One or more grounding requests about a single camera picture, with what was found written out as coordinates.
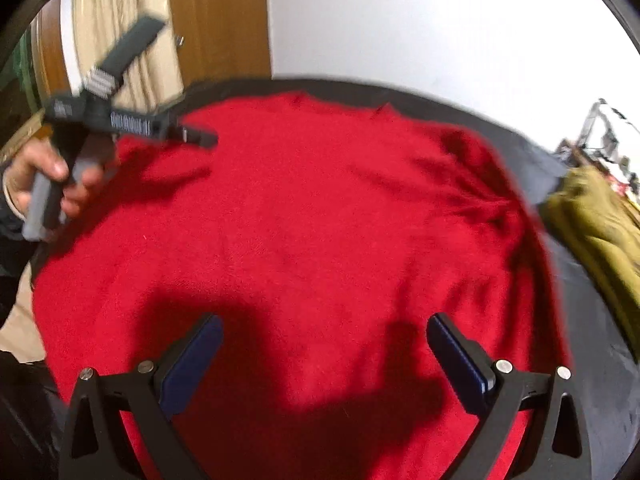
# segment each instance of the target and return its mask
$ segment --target yellow-green garment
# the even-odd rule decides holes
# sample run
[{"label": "yellow-green garment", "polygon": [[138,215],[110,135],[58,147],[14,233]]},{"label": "yellow-green garment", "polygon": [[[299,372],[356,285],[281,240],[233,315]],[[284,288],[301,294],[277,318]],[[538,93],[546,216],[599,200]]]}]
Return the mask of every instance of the yellow-green garment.
[{"label": "yellow-green garment", "polygon": [[580,261],[640,356],[640,213],[593,167],[571,170],[541,207],[547,228]]}]

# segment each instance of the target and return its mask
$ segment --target wooden door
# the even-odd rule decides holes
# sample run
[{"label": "wooden door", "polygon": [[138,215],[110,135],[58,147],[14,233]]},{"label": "wooden door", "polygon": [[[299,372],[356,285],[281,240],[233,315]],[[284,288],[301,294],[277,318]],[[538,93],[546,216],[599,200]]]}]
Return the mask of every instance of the wooden door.
[{"label": "wooden door", "polygon": [[184,85],[271,76],[267,0],[170,0]]}]

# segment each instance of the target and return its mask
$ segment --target red sweater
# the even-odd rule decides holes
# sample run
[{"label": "red sweater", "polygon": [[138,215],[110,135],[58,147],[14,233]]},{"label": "red sweater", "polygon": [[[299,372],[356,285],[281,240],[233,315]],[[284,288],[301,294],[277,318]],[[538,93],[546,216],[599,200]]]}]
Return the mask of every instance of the red sweater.
[{"label": "red sweater", "polygon": [[433,480],[476,419],[426,344],[431,314],[519,368],[560,364],[538,225],[473,132],[298,94],[185,123],[219,147],[123,143],[38,279],[65,399],[81,368],[131,370],[214,312],[224,345],[174,420],[212,478]]}]

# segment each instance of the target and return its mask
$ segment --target silver bolt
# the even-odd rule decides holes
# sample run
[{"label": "silver bolt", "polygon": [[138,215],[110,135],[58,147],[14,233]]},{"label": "silver bolt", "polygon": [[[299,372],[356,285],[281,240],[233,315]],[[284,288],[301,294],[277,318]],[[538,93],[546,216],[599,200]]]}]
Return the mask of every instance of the silver bolt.
[{"label": "silver bolt", "polygon": [[568,381],[571,378],[571,370],[565,366],[559,366],[558,370],[556,370],[558,375],[562,377],[565,381]]},{"label": "silver bolt", "polygon": [[141,374],[148,374],[153,369],[154,369],[154,362],[153,361],[142,361],[138,365],[138,371]]},{"label": "silver bolt", "polygon": [[506,359],[500,359],[495,362],[495,368],[503,374],[510,374],[513,371],[513,365]]},{"label": "silver bolt", "polygon": [[88,381],[93,376],[94,376],[94,369],[93,368],[83,368],[82,371],[80,372],[80,376],[79,377],[83,381]]}]

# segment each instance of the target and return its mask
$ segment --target human hand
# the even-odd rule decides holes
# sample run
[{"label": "human hand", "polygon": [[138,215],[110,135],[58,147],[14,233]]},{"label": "human hand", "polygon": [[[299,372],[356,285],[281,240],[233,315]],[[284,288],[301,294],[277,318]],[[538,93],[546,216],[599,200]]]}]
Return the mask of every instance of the human hand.
[{"label": "human hand", "polygon": [[[51,180],[64,182],[69,168],[48,140],[31,139],[14,156],[11,166],[4,172],[4,186],[17,212],[24,216],[31,201],[31,187],[36,171]],[[77,217],[89,200],[100,192],[104,183],[104,170],[100,166],[88,168],[80,182],[66,186],[61,210],[69,218]]]}]

